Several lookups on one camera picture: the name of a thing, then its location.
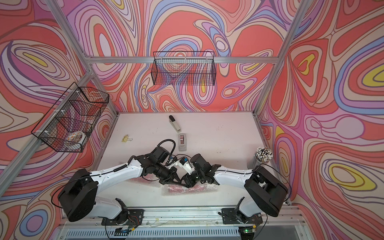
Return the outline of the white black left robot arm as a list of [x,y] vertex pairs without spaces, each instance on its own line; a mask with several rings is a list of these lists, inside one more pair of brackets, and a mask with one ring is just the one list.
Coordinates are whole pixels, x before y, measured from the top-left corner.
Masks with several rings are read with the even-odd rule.
[[151,154],[131,156],[126,164],[101,171],[78,170],[58,194],[58,200],[68,221],[76,222],[85,217],[120,218],[127,207],[120,199],[99,197],[102,191],[129,179],[154,174],[159,183],[178,185],[182,181],[177,169],[166,168]]

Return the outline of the clear bubble wrap sheet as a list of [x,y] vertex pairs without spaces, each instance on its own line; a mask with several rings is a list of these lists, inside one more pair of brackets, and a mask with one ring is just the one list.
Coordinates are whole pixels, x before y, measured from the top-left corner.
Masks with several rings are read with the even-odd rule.
[[127,180],[127,183],[134,184],[137,186],[141,185],[141,186],[147,186],[152,188],[160,188],[162,186],[159,183],[158,179],[148,180],[148,179],[143,179],[142,177]]

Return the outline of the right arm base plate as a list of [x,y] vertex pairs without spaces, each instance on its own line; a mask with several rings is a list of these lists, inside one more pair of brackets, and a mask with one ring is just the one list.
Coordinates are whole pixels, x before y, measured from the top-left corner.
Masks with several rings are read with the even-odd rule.
[[223,208],[220,212],[218,212],[218,214],[222,217],[223,224],[225,225],[252,224],[258,226],[263,223],[261,214],[255,214],[251,217],[247,217],[235,208]]

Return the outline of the pink bottle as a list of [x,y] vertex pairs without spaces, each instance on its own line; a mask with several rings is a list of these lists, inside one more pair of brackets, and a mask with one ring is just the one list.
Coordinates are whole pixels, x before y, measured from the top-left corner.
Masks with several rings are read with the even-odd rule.
[[168,191],[170,193],[200,193],[200,192],[208,192],[209,188],[204,186],[195,186],[192,188],[185,188],[183,186],[170,186],[168,187]]

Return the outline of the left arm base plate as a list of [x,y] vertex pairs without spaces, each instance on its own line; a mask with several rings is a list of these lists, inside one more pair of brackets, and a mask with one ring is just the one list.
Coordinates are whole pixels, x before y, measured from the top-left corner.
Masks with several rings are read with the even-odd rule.
[[103,218],[102,226],[138,227],[143,222],[144,212],[144,209],[122,210],[122,212],[113,220]]

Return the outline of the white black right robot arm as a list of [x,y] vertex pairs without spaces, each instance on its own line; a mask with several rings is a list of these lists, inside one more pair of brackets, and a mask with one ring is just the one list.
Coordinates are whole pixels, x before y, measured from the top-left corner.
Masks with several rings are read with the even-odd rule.
[[244,189],[248,195],[237,205],[240,217],[250,218],[261,212],[277,217],[286,201],[288,188],[263,166],[251,170],[236,170],[211,165],[200,154],[192,157],[192,171],[182,177],[187,188],[201,184],[226,185]]

